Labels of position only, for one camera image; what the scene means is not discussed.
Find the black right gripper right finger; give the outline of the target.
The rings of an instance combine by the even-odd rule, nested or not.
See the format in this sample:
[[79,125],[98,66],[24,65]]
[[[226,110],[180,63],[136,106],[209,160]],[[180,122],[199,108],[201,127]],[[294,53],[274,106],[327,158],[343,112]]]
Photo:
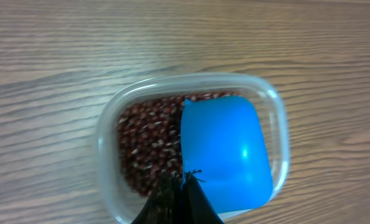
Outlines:
[[185,173],[182,185],[182,221],[185,224],[223,224],[222,219],[214,211],[199,184],[195,174],[201,170]]

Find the blue plastic measuring scoop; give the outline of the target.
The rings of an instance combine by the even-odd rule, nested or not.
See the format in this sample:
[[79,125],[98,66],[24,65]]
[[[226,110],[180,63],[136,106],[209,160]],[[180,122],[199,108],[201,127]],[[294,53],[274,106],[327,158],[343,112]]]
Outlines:
[[273,180],[259,118],[241,96],[185,100],[180,123],[183,170],[199,170],[216,213],[249,210],[270,200]]

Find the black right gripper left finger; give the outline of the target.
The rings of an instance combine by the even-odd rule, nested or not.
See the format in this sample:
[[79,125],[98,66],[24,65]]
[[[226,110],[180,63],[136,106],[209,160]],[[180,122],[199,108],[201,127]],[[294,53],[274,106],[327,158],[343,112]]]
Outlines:
[[180,223],[181,182],[177,174],[164,173],[132,224]]

